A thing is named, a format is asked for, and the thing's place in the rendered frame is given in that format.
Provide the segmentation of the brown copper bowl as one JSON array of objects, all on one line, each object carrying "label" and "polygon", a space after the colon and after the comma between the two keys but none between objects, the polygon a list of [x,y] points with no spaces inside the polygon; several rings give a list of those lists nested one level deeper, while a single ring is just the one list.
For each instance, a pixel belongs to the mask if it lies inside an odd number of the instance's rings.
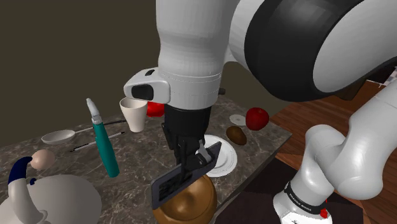
[{"label": "brown copper bowl", "polygon": [[153,210],[158,224],[209,224],[217,206],[215,187],[204,175]]}]

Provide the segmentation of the red rounded object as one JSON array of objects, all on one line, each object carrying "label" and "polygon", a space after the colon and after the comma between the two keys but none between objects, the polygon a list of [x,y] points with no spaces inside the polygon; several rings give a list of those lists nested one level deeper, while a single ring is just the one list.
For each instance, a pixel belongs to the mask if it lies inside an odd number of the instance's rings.
[{"label": "red rounded object", "polygon": [[147,103],[147,112],[146,115],[148,117],[161,117],[164,115],[164,105],[156,102],[148,102]]}]

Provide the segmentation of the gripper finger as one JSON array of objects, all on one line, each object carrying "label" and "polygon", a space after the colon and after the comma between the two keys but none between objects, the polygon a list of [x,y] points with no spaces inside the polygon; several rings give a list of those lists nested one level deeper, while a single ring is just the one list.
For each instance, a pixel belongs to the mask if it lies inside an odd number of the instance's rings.
[{"label": "gripper finger", "polygon": [[200,155],[203,158],[203,161],[205,161],[207,164],[211,163],[214,160],[214,158],[211,155],[211,153],[205,148],[203,140],[199,140],[198,145],[199,148],[196,151],[196,154]]},{"label": "gripper finger", "polygon": [[183,174],[199,168],[199,158],[195,152],[199,148],[199,140],[194,137],[176,136],[174,155],[177,164],[181,164]]}]

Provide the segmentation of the white round plate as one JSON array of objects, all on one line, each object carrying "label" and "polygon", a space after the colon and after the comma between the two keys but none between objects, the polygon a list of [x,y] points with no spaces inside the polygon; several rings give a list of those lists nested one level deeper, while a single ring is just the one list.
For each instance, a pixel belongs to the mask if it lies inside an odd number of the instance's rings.
[{"label": "white round plate", "polygon": [[226,140],[213,135],[205,135],[205,147],[208,148],[214,143],[220,142],[221,149],[215,167],[207,175],[210,178],[218,178],[230,174],[237,165],[237,154],[233,146]]}]

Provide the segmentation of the pale pink egg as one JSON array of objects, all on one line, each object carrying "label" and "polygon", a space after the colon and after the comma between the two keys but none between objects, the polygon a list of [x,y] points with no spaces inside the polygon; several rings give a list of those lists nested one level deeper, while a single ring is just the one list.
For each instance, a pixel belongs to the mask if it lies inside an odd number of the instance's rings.
[{"label": "pale pink egg", "polygon": [[30,165],[36,170],[45,170],[55,163],[55,154],[50,150],[38,150],[32,155]]}]

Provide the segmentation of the red apple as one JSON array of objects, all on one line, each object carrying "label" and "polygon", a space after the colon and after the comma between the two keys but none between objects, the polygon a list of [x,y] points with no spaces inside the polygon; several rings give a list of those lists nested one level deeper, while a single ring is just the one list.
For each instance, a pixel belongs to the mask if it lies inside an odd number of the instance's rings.
[{"label": "red apple", "polygon": [[250,130],[261,130],[269,122],[269,114],[262,108],[250,108],[246,113],[246,126]]}]

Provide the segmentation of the small white disc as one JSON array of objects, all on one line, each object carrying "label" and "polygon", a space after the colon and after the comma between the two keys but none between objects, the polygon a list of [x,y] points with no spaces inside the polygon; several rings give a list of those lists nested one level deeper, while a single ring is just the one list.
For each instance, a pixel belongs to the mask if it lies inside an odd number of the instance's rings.
[{"label": "small white disc", "polygon": [[245,126],[246,125],[246,117],[242,115],[230,115],[230,121],[238,126]]}]

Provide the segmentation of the white cup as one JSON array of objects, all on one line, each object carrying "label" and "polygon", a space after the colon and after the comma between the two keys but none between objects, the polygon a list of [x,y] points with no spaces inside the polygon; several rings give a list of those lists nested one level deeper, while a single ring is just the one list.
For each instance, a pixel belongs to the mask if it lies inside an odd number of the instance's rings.
[{"label": "white cup", "polygon": [[144,130],[148,108],[146,101],[125,97],[120,101],[120,108],[132,132]]}]

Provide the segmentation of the black and white pen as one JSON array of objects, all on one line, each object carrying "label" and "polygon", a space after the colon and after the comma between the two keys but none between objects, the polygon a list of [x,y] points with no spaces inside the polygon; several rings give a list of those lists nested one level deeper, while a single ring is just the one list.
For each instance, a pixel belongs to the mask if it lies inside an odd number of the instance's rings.
[{"label": "black and white pen", "polygon": [[[113,138],[113,137],[122,135],[122,134],[124,134],[124,133],[125,133],[125,132],[119,132],[119,133],[113,134],[113,135],[111,135],[111,136],[108,136],[108,138],[111,139],[111,138]],[[69,152],[79,151],[79,150],[81,150],[81,149],[83,149],[83,148],[87,148],[87,147],[92,146],[92,145],[95,145],[95,144],[97,144],[96,141],[91,142],[91,143],[87,143],[87,144],[83,144],[83,145],[81,145],[81,146],[79,146],[79,147],[75,147],[74,149],[72,149],[72,150],[69,151]]]}]

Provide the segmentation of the white spoon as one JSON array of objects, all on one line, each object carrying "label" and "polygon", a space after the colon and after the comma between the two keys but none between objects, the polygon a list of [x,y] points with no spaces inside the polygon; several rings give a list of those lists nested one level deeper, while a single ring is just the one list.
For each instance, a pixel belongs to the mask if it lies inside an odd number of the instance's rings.
[{"label": "white spoon", "polygon": [[42,142],[50,145],[57,145],[57,144],[63,144],[68,141],[70,141],[77,133],[84,132],[87,130],[93,130],[93,127],[79,130],[79,131],[74,131],[74,130],[58,130],[55,132],[48,133],[44,135],[41,140]]}]

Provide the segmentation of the brown kiwi fruit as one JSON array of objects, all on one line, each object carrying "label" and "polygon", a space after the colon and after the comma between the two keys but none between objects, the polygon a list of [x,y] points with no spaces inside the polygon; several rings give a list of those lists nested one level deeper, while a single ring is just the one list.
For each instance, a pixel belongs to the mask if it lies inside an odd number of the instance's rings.
[{"label": "brown kiwi fruit", "polygon": [[238,126],[231,126],[227,128],[226,135],[233,143],[238,145],[245,145],[247,143],[247,137],[243,130]]}]

